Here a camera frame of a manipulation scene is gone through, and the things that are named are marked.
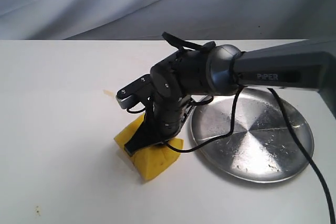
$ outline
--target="metal plate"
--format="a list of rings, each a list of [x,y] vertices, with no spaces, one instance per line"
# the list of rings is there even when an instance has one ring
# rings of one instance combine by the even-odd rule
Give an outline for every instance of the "metal plate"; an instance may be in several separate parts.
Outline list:
[[[233,98],[215,97],[194,110],[191,130],[196,144],[229,131]],[[314,141],[308,123],[292,105],[283,103],[300,142],[312,155]],[[289,179],[308,165],[272,94],[257,89],[244,89],[240,94],[234,134],[200,150],[219,169],[257,183]]]

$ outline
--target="yellow sponge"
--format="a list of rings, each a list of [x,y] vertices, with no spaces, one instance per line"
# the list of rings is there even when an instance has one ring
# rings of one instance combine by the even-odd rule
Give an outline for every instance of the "yellow sponge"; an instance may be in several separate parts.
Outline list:
[[[143,118],[144,115],[138,117],[114,138],[122,150],[124,150],[124,144],[131,139],[136,130],[139,128]],[[169,143],[175,148],[183,148],[182,139],[173,138],[169,141]],[[179,156],[180,153],[169,149],[167,146],[154,145],[137,151],[132,157],[130,157],[130,160],[138,169],[143,179],[150,180],[166,170],[177,160]]]

